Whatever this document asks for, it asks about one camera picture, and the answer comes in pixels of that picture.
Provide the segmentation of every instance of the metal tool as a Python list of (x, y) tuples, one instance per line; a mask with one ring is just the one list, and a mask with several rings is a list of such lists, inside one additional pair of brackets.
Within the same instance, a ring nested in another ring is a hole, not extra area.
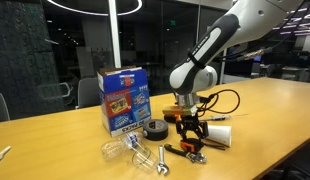
[(0, 160), (3, 159), (4, 155), (11, 149), (10, 146), (7, 146), (3, 151), (0, 152)]
[(160, 174), (163, 172), (163, 174), (166, 176), (169, 173), (169, 168), (164, 162), (164, 148), (162, 145), (158, 147), (159, 151), (159, 164), (157, 165), (157, 171)]
[(178, 150), (173, 148), (170, 144), (165, 144), (164, 147), (169, 152), (188, 158), (192, 163), (196, 162), (205, 164), (207, 161), (206, 156), (201, 153), (190, 153), (187, 151)]

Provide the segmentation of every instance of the wooden table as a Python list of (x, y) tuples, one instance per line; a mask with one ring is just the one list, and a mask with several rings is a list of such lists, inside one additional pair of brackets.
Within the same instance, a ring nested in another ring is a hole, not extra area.
[[(259, 78), (199, 94), (228, 88), (240, 94), (239, 109), (231, 120), (209, 124), (232, 126), (232, 146), (226, 151), (204, 147), (205, 165), (165, 151), (170, 174), (164, 177), (155, 170), (146, 174), (121, 159), (105, 162), (100, 147), (112, 138), (102, 126), (97, 106), (0, 123), (0, 151), (12, 146), (0, 162), (0, 180), (259, 179), (310, 140), (310, 84)], [(172, 94), (151, 97), (152, 117), (162, 119), (163, 107), (173, 104)], [(214, 109), (227, 111), (235, 105), (236, 96), (223, 93)], [(158, 145), (178, 146), (180, 139), (170, 124), (165, 140), (143, 142), (158, 155)]]

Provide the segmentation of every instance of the office chair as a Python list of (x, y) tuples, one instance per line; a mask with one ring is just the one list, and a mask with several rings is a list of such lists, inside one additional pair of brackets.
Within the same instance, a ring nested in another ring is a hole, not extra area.
[(291, 176), (310, 180), (310, 142), (292, 156), (290, 164), (284, 169), (282, 179), (290, 179)]
[(0, 122), (9, 121), (9, 120), (10, 120), (10, 117), (9, 117), (5, 99), (3, 95), (0, 93)]
[(100, 105), (98, 79), (81, 79), (78, 84), (78, 106), (76, 109)]

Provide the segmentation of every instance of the glass wall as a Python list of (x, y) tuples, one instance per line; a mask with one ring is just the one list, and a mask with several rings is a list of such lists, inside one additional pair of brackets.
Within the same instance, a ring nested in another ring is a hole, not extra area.
[[(114, 67), (108, 1), (54, 2), (0, 1), (0, 92), (13, 120), (75, 109), (79, 81)], [(117, 0), (118, 13), (137, 2)], [(151, 95), (168, 93), (171, 68), (225, 11), (168, 0), (142, 3), (137, 12), (118, 16), (122, 65), (147, 70)]]

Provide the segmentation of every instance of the colorful box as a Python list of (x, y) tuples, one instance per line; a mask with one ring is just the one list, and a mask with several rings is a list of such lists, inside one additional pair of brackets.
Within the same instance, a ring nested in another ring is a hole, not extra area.
[(102, 121), (112, 137), (139, 128), (151, 118), (144, 69), (102, 69), (98, 81)]

